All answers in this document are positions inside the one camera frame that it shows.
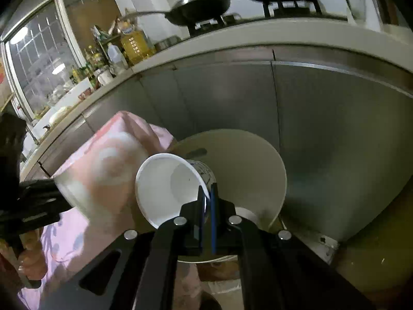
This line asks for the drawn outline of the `white paper cup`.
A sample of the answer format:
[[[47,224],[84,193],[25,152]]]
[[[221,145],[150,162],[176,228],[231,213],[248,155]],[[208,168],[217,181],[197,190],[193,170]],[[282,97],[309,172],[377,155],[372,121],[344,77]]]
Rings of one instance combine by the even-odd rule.
[[[195,201],[198,190],[209,199],[215,182],[215,175],[205,163],[159,153],[139,167],[135,178],[137,203],[145,219],[157,229],[178,216],[184,204]]]

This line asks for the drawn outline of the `white trash bin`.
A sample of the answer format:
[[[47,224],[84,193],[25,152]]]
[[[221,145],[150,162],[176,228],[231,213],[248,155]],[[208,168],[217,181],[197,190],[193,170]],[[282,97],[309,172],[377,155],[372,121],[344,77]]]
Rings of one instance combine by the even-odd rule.
[[[261,230],[272,228],[285,200],[287,176],[270,142],[249,131],[215,129],[185,138],[168,152],[207,165],[221,199]]]

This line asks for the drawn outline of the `kitchen window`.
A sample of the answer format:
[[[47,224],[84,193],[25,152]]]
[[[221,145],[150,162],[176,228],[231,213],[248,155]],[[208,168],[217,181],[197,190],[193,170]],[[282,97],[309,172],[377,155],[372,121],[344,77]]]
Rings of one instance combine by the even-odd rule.
[[[2,37],[8,78],[26,119],[37,120],[47,99],[85,65],[64,0],[35,5]]]

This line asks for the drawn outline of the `grey kitchen cabinet counter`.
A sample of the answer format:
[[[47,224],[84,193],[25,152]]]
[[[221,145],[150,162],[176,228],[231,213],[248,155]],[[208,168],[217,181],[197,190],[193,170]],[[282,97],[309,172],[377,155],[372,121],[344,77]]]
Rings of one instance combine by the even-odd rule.
[[[287,209],[343,241],[412,177],[412,39],[332,20],[252,22],[184,41],[79,103],[26,161],[51,175],[118,111],[182,139],[243,129],[281,154]]]

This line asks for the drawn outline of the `pink floral tablecloth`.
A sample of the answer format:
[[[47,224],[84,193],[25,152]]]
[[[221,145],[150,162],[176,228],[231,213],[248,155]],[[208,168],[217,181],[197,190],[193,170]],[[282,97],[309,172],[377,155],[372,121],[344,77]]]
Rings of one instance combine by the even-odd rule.
[[[125,230],[152,230],[137,205],[135,177],[144,160],[174,141],[167,129],[119,111],[57,170],[53,178],[74,208],[21,236],[17,268],[41,282],[18,291],[27,309],[38,309]]]

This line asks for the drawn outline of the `white plastic jug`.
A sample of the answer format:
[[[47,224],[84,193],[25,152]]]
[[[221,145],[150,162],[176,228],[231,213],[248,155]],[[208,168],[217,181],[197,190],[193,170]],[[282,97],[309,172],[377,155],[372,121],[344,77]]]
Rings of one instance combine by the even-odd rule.
[[[128,63],[118,46],[113,45],[111,42],[109,42],[107,53],[110,61],[118,72],[127,70],[129,68]]]

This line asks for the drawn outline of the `yellow cooking oil jug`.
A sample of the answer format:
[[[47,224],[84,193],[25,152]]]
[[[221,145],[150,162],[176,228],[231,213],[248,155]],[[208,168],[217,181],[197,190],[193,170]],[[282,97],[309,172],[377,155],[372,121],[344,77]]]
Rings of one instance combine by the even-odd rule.
[[[138,64],[153,54],[144,33],[133,23],[121,21],[119,28],[120,41],[132,65]]]

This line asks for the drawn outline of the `black frying pan with lid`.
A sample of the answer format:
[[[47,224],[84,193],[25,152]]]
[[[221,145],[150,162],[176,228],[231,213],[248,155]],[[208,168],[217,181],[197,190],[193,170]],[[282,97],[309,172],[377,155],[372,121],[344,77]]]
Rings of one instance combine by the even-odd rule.
[[[230,8],[230,4],[231,0],[178,0],[169,11],[135,11],[120,17],[119,20],[163,14],[173,25],[189,27],[220,18]]]

